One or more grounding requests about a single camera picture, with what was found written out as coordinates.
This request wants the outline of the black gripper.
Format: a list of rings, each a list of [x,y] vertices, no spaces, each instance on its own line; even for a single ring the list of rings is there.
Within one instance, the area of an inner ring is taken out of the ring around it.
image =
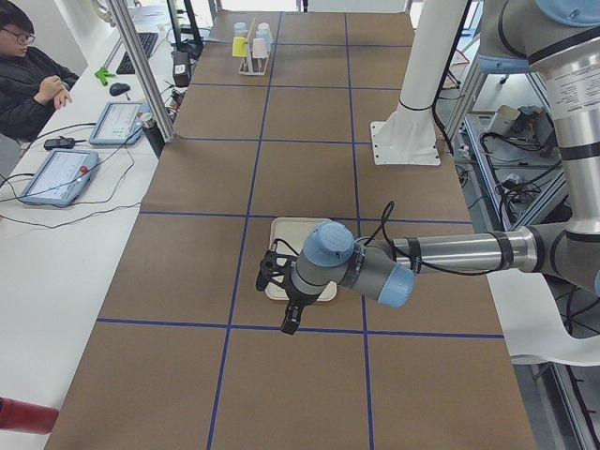
[[[312,284],[300,274],[300,263],[307,261],[304,252],[293,256],[267,250],[259,263],[256,290],[264,292],[269,284],[274,284],[287,294],[289,303],[280,326],[286,335],[296,333],[304,307],[314,304],[323,292],[323,285]]]

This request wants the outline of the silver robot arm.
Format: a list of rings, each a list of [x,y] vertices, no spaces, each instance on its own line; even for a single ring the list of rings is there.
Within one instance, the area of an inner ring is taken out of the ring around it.
[[[281,329],[293,334],[305,307],[337,284],[392,308],[415,277],[434,270],[481,276],[516,268],[599,289],[599,5],[595,1],[487,1],[479,67],[485,73],[535,71],[543,78],[572,208],[561,224],[513,232],[391,239],[384,227],[357,238],[326,220],[302,250],[267,250],[258,291],[278,285],[288,297]]]

